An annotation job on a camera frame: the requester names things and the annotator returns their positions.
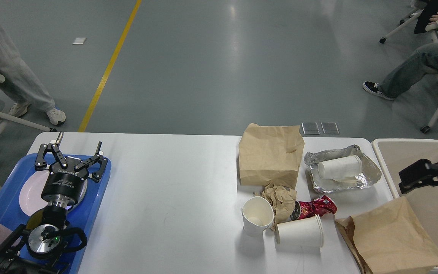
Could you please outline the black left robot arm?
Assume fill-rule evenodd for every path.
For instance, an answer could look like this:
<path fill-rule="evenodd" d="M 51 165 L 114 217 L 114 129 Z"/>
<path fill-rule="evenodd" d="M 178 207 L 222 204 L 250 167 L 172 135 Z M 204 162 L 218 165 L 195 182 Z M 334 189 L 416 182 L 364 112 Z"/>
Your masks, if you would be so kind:
<path fill-rule="evenodd" d="M 108 181 L 111 162 L 65 155 L 56 140 L 22 158 L 0 191 L 0 274 L 76 274 Z"/>

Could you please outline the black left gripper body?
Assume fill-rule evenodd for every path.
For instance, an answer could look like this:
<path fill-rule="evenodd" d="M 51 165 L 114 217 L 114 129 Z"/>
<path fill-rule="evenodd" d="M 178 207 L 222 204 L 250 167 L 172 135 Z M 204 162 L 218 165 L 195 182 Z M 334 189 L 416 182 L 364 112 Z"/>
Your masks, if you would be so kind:
<path fill-rule="evenodd" d="M 66 206 L 78 202 L 80 192 L 89 177 L 87 169 L 72 172 L 69 170 L 51 170 L 43 187 L 41 198 L 47 203 L 61 202 Z"/>

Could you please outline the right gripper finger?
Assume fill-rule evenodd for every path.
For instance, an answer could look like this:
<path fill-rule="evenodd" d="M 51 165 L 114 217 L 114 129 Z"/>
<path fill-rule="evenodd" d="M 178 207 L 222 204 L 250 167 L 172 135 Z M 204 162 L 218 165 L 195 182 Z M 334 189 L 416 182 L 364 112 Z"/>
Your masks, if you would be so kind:
<path fill-rule="evenodd" d="M 407 194 L 415 188 L 424 186 L 438 186 L 434 181 L 438 177 L 438 164 L 430 160 L 420 159 L 398 172 L 400 177 L 399 189 L 402 194 Z"/>

